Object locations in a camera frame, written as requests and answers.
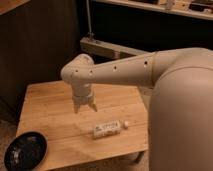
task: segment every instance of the wooden cabinet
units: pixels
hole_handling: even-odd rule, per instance
[[[0,0],[0,15],[4,14],[30,0]]]

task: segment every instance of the small white bottle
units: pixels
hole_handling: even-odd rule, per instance
[[[129,126],[129,123],[127,121],[123,124],[124,128],[127,129]],[[109,136],[109,135],[115,135],[119,134],[121,132],[122,125],[121,122],[118,120],[98,124],[93,129],[93,137],[95,139]]]

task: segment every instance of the object on table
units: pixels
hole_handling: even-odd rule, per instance
[[[189,5],[189,9],[194,11],[203,12],[205,9],[211,9],[213,12],[213,1],[212,0],[194,0]]]
[[[47,149],[45,137],[38,132],[24,133],[9,145],[4,157],[8,171],[29,171],[44,158]]]
[[[129,127],[129,122],[124,121],[124,123],[121,124],[120,121],[115,120],[103,124],[98,124],[93,129],[93,137],[94,139],[97,139],[110,135],[120,134],[122,127],[127,129]]]

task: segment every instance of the table leg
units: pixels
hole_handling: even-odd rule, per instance
[[[139,164],[143,155],[144,155],[144,151],[139,152],[137,158],[135,159],[135,163]]]

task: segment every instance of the wall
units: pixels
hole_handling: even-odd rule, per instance
[[[73,0],[31,0],[0,16],[0,118],[18,120],[26,86],[60,79],[79,52]]]

